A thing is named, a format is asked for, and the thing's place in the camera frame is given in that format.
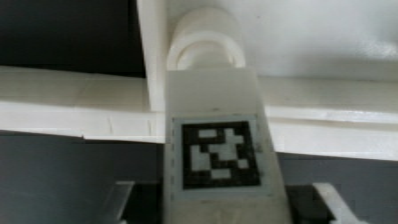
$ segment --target white plastic part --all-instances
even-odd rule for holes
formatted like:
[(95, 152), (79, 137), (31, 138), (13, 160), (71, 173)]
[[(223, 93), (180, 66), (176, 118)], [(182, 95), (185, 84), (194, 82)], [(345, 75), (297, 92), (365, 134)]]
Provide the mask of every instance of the white plastic part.
[(146, 59), (150, 104), (153, 111), (164, 111), (166, 58), (169, 50), (166, 0), (137, 0), (137, 8)]
[[(203, 54), (203, 51), (205, 49), (210, 49), (210, 46), (214, 47), (214, 52)], [(224, 59), (224, 63), (228, 61), (228, 64), (233, 64), (235, 67), (246, 67), (239, 23), (231, 15), (215, 8), (201, 8), (194, 10), (180, 20), (171, 42), (167, 69), (187, 69), (187, 64), (191, 64), (187, 59), (199, 59), (199, 55), (203, 57), (214, 55), (212, 58), (224, 57), (228, 59)]]
[(331, 224), (366, 224), (366, 222), (359, 221), (352, 213), (334, 186), (327, 183), (315, 183), (313, 186), (336, 218), (336, 221), (333, 221)]
[(192, 44), (183, 52), (178, 70), (199, 68), (228, 68), (233, 66), (233, 58), (230, 57), (223, 46), (214, 42), (199, 42)]
[[(194, 69), (167, 74), (166, 223), (290, 224), (290, 209), (265, 125), (258, 76), (251, 69)], [(258, 133), (265, 185), (182, 189), (182, 124), (249, 121)]]

